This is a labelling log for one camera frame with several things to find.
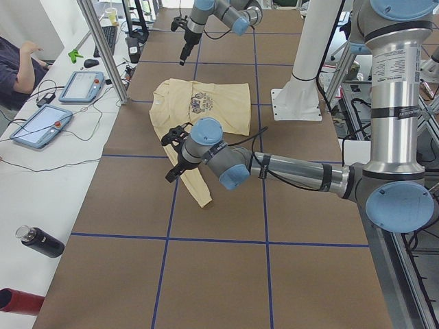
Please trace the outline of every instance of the red cylinder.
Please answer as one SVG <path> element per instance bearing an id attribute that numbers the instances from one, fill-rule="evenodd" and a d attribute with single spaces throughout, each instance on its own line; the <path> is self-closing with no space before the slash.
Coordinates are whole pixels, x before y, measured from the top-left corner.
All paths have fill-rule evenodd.
<path id="1" fill-rule="evenodd" d="M 24 315 L 38 315 L 44 297 L 10 288 L 0 290 L 0 311 Z"/>

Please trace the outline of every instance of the green clip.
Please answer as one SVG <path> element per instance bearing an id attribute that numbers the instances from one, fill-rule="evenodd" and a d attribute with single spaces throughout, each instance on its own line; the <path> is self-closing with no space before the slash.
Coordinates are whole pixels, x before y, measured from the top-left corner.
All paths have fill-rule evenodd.
<path id="1" fill-rule="evenodd" d="M 80 53 L 78 53 L 77 49 L 74 49 L 71 52 L 69 52 L 69 57 L 71 59 L 71 62 L 75 64 L 77 57 L 82 57 L 83 58 L 84 56 L 80 55 Z"/>

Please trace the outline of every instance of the dark blue shirt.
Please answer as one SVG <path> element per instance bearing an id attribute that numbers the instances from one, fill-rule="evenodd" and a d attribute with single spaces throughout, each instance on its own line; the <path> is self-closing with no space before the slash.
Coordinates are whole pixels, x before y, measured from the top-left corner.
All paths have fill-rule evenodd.
<path id="1" fill-rule="evenodd" d="M 46 74 L 46 70 L 32 58 L 35 72 L 34 88 Z M 0 103 L 10 109 L 19 110 L 29 98 L 28 94 L 14 91 L 16 75 L 20 67 L 20 49 L 0 37 Z"/>

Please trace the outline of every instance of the beige cloth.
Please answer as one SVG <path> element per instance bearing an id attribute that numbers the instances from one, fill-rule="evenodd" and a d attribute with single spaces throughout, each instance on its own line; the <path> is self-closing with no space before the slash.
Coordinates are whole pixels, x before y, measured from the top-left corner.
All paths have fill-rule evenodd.
<path id="1" fill-rule="evenodd" d="M 248 84 L 202 84 L 197 81 L 170 79 L 154 91 L 150 117 L 159 139 L 170 128 L 186 122 L 194 124 L 203 117 L 217 119 L 224 132 L 248 136 L 250 111 Z M 171 145 L 164 149 L 175 166 L 177 153 Z M 198 169 L 186 171 L 181 178 L 201 207 L 212 200 Z"/>

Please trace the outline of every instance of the label on robot arm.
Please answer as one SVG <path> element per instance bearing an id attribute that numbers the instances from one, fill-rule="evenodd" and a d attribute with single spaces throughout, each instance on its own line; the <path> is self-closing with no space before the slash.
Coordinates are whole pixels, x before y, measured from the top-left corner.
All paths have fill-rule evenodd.
<path id="1" fill-rule="evenodd" d="M 372 87 L 392 82 L 418 84 L 420 74 L 420 47 L 414 45 L 373 57 Z"/>

